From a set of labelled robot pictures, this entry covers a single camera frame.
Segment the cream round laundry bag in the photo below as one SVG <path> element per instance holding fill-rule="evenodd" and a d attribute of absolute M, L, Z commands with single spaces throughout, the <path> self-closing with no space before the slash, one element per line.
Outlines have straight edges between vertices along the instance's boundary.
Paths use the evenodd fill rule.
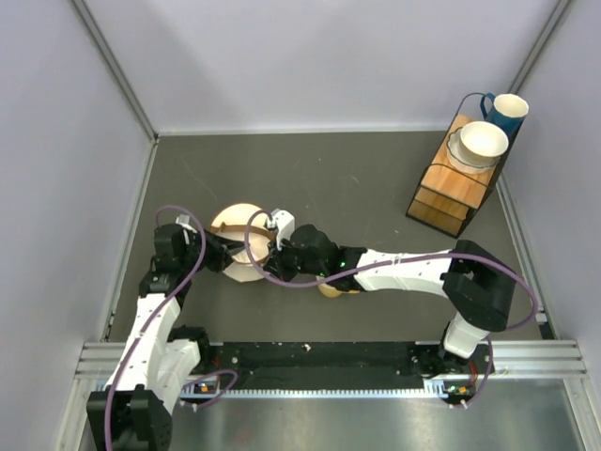
<path fill-rule="evenodd" d="M 245 250 L 245 227 L 248 220 L 260 208 L 254 204 L 238 203 L 220 211 L 212 220 L 209 231 L 214 235 L 241 243 L 240 250 L 230 252 L 232 263 L 223 270 L 225 276 L 238 283 L 251 283 L 263 279 L 254 268 Z M 249 243 L 254 260 L 262 266 L 269 256 L 269 245 L 274 235 L 262 223 L 263 217 L 251 222 Z"/>

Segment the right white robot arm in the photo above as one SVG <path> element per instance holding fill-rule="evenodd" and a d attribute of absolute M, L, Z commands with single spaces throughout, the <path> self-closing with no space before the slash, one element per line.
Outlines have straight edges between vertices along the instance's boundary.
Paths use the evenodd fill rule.
<path fill-rule="evenodd" d="M 331 297 L 396 289 L 449 300 L 456 313 L 438 349 L 439 362 L 449 371 L 462 370 L 482 340 L 507 327 L 516 282 L 500 260 L 473 241 L 459 240 L 430 255 L 390 254 L 339 246 L 314 225 L 296 226 L 285 210 L 275 210 L 265 227 L 275 242 L 263 268 L 283 282 L 306 274 Z"/>

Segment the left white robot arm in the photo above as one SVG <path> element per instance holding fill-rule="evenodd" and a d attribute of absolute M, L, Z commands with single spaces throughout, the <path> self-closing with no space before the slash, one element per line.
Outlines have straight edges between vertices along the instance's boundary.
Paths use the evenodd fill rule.
<path fill-rule="evenodd" d="M 124 350 L 103 388 L 86 402 L 99 450 L 168 449 L 173 410 L 188 377 L 212 364 L 209 345 L 173 326 L 193 276 L 204 268 L 222 271 L 237 244 L 206 231 L 190 211 L 178 213 L 173 223 L 155 228 L 155 254 L 139 287 Z"/>

